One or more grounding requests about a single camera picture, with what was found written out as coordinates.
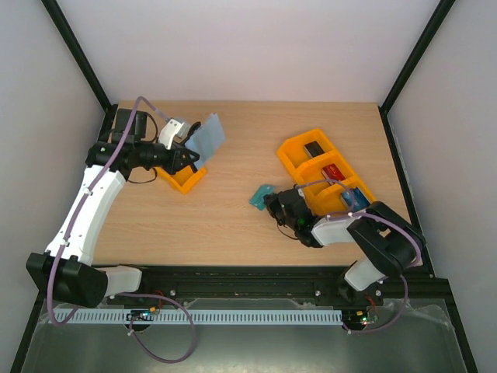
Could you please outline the teal credit card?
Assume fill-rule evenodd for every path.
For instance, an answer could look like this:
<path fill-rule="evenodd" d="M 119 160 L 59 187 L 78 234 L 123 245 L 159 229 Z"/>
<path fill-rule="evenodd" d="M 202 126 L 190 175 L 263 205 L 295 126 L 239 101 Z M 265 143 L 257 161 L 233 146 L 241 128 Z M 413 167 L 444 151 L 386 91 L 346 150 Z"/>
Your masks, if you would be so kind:
<path fill-rule="evenodd" d="M 272 194 L 273 191 L 274 191 L 274 186 L 273 185 L 263 184 L 253 194 L 252 199 L 254 201 L 264 200 L 264 196 Z"/>
<path fill-rule="evenodd" d="M 265 201 L 264 201 L 264 196 L 253 196 L 249 200 L 249 203 L 253 207 L 256 207 L 259 211 L 263 211 L 266 208 L 266 204 L 265 204 Z"/>

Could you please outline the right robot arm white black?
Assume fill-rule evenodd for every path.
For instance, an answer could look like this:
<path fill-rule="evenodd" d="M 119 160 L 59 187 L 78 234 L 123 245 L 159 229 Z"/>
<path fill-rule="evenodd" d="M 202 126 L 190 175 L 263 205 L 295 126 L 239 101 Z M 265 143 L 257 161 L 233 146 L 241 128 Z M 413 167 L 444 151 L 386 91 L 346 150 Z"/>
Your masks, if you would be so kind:
<path fill-rule="evenodd" d="M 347 214 L 318 216 L 295 187 L 268 194 L 263 202 L 276 223 L 290 228 L 294 238 L 306 247 L 351 242 L 359 246 L 364 258 L 346 270 L 339 285 L 339 297 L 347 304 L 356 304 L 370 285 L 400 277 L 422 259 L 424 235 L 381 201 Z"/>

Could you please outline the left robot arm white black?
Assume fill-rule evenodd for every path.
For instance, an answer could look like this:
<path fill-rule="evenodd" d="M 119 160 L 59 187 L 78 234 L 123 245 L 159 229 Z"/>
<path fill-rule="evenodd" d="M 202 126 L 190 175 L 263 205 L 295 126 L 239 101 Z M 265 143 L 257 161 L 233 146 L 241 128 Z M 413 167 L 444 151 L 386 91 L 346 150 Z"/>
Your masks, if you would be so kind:
<path fill-rule="evenodd" d="M 147 112 L 119 109 L 114 126 L 89 149 L 82 185 L 63 225 L 44 253 L 32 253 L 26 261 L 33 282 L 48 300 L 94 308 L 104 298 L 140 287 L 142 272 L 136 267 L 92 265 L 106 216 L 134 169 L 163 169 L 174 175 L 200 158 L 186 147 L 199 122 L 167 118 L 147 139 L 152 121 Z"/>

